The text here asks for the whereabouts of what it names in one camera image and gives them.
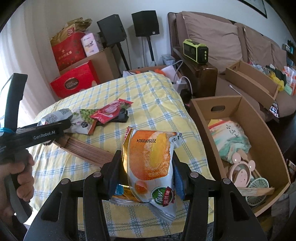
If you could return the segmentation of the person left hand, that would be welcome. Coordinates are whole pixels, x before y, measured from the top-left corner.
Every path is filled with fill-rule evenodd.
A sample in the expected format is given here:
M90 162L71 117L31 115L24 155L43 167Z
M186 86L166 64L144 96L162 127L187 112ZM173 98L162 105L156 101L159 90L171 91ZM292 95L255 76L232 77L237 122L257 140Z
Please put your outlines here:
M19 152L14 152L11 155L1 157L1 165L7 163L23 163L25 168L29 164L29 152L23 149ZM32 215L32 209L29 202L25 202L22 198L18 197L17 189L20 187L18 182L19 173L10 174L4 179L6 194L10 201L13 211L20 223L25 223Z

